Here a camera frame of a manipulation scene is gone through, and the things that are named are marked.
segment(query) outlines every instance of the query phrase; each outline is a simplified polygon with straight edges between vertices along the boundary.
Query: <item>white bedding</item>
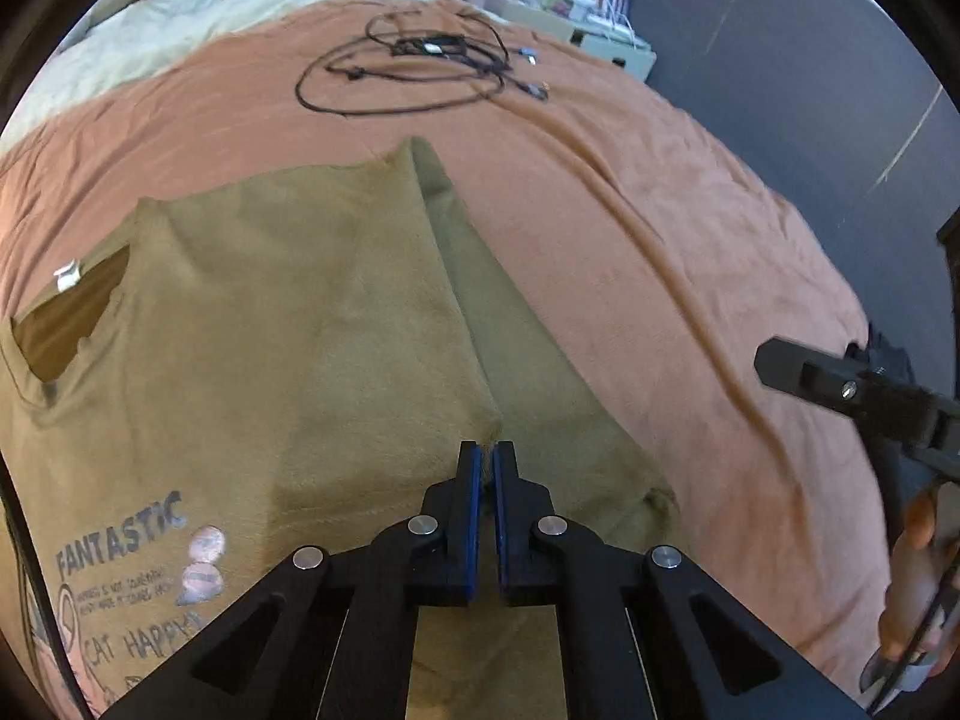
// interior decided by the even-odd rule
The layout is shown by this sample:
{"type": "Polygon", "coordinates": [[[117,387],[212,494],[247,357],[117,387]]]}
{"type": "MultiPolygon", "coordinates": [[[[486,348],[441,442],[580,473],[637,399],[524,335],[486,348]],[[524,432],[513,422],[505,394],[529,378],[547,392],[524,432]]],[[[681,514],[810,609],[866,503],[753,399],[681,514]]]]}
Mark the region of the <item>white bedding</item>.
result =
{"type": "Polygon", "coordinates": [[[49,119],[130,81],[150,79],[223,35],[282,19],[321,0],[141,0],[51,57],[3,134],[9,151],[49,119]]]}

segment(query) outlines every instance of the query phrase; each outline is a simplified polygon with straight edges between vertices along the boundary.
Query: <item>human hand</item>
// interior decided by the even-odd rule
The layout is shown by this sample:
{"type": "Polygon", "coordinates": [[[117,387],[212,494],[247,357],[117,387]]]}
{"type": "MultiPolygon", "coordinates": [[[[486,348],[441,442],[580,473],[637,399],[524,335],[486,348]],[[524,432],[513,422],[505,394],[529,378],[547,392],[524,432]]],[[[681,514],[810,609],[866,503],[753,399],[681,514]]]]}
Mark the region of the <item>human hand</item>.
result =
{"type": "MultiPolygon", "coordinates": [[[[888,661],[899,659],[920,622],[939,584],[940,574],[957,554],[960,542],[935,554],[931,544],[937,533],[937,490],[921,493],[904,513],[904,533],[896,542],[891,557],[892,582],[885,596],[885,610],[880,615],[880,651],[888,661]]],[[[960,574],[953,584],[960,589],[960,574]]],[[[930,652],[940,645],[944,615],[940,613],[934,626],[920,645],[930,652]]],[[[960,628],[953,632],[930,675],[940,674],[960,648],[960,628]]]]}

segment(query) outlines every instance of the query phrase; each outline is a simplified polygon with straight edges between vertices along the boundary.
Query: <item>shirt tag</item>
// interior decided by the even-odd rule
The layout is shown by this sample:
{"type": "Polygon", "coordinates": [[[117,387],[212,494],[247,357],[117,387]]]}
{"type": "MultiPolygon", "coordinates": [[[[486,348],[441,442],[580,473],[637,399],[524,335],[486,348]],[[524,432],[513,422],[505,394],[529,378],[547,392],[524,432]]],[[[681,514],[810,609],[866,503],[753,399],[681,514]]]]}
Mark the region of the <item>shirt tag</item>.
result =
{"type": "Polygon", "coordinates": [[[62,268],[54,271],[56,276],[56,291],[65,293],[71,287],[75,287],[80,281],[80,263],[76,260],[70,260],[62,268]]]}

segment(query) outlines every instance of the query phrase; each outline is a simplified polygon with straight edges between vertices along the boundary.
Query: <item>t-shirt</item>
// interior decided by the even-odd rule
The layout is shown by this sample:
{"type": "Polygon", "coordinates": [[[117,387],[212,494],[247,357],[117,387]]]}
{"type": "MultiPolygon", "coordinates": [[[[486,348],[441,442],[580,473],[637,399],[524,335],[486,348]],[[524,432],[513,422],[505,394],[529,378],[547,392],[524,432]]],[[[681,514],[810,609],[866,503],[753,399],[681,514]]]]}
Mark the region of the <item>t-shirt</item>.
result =
{"type": "MultiPolygon", "coordinates": [[[[415,514],[464,439],[514,440],[523,475],[613,543],[682,545],[669,489],[423,141],[141,200],[80,269],[0,330],[0,446],[95,712],[296,547],[352,549],[415,514]]],[[[22,586],[10,555],[0,576],[22,586]]],[[[408,716],[563,717],[552,614],[481,584],[470,610],[421,613],[408,716]]],[[[71,716],[28,595],[0,625],[32,630],[71,716]]]]}

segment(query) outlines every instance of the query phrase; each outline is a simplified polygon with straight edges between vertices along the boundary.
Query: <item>black cable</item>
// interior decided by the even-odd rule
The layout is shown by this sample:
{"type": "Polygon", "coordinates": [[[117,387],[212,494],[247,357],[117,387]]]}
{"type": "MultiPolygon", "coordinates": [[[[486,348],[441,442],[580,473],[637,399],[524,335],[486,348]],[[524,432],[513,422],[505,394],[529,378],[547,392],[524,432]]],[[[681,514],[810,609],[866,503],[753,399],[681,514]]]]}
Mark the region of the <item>black cable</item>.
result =
{"type": "Polygon", "coordinates": [[[40,568],[37,548],[30,536],[27,518],[23,514],[23,506],[16,494],[10,469],[7,468],[7,462],[4,460],[2,452],[0,452],[0,501],[3,502],[4,509],[7,512],[8,528],[11,536],[13,536],[13,547],[23,562],[27,578],[30,580],[30,586],[34,591],[34,600],[37,602],[37,609],[40,612],[40,623],[47,632],[47,640],[54,654],[56,669],[64,680],[70,697],[77,705],[80,717],[83,720],[95,720],[93,710],[90,709],[90,704],[86,702],[83,688],[80,687],[77,675],[74,674],[73,667],[66,656],[64,640],[59,632],[59,624],[56,622],[56,613],[54,613],[53,604],[50,603],[50,594],[47,592],[46,583],[43,581],[43,569],[40,568]]]}
{"type": "Polygon", "coordinates": [[[374,31],[374,27],[383,20],[389,20],[396,16],[419,15],[419,13],[421,13],[419,10],[404,10],[374,16],[365,25],[363,37],[355,38],[340,46],[333,47],[333,49],[317,57],[317,59],[307,65],[294,87],[296,101],[309,111],[332,113],[339,116],[392,116],[410,113],[428,113],[430,111],[439,111],[472,103],[480,103],[482,100],[490,100],[503,92],[508,81],[532,97],[538,98],[539,100],[546,100],[547,93],[544,86],[519,81],[512,76],[510,50],[503,42],[500,33],[491,23],[479,18],[473,13],[464,12],[458,14],[458,16],[464,19],[475,20],[477,23],[486,26],[486,28],[493,33],[493,37],[496,39],[496,45],[472,36],[440,32],[437,30],[409,32],[394,29],[391,31],[374,31]],[[344,66],[344,62],[347,62],[347,60],[357,55],[357,47],[366,43],[372,43],[386,49],[392,58],[442,59],[453,62],[469,71],[457,74],[441,74],[440,76],[410,76],[409,74],[395,73],[394,71],[372,70],[360,65],[344,66]],[[351,81],[370,77],[371,79],[384,79],[398,83],[442,83],[477,80],[493,81],[496,85],[491,89],[481,90],[468,97],[456,98],[456,100],[444,100],[440,103],[426,103],[424,105],[395,108],[332,108],[311,103],[309,100],[306,100],[304,96],[304,84],[306,80],[312,76],[313,71],[320,65],[323,65],[323,69],[328,73],[342,74],[342,76],[347,76],[351,81]]]}
{"type": "Polygon", "coordinates": [[[904,650],[904,654],[901,655],[893,671],[890,672],[884,681],[883,688],[880,688],[880,692],[877,693],[877,696],[872,700],[870,706],[867,707],[867,714],[874,715],[880,711],[880,707],[883,702],[887,700],[890,693],[893,692],[896,683],[899,683],[907,666],[913,664],[913,661],[915,661],[918,654],[920,654],[920,645],[933,628],[933,621],[936,619],[937,611],[944,605],[947,596],[952,592],[953,580],[958,572],[960,572],[960,552],[956,554],[953,562],[947,567],[947,570],[944,571],[944,575],[940,578],[940,586],[937,589],[937,594],[933,596],[933,600],[926,609],[923,619],[920,620],[920,624],[917,626],[913,637],[911,637],[909,645],[907,645],[904,650]]]}

